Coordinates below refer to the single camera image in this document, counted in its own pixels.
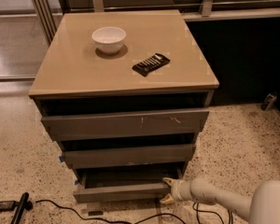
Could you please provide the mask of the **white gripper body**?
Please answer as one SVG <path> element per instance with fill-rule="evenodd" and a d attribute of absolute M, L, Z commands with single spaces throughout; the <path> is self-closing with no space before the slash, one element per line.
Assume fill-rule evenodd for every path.
<path fill-rule="evenodd" d="M 171 186 L 171 195 L 177 202 L 192 201 L 190 192 L 191 182 L 186 180 L 174 180 Z"/>

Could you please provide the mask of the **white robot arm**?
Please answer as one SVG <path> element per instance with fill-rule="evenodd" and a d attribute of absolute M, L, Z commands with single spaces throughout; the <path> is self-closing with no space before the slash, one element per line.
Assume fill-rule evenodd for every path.
<path fill-rule="evenodd" d="M 162 179 L 170 192 L 161 203 L 193 201 L 219 204 L 249 224 L 280 224 L 280 180 L 260 184 L 251 197 L 216 187 L 203 178 Z"/>

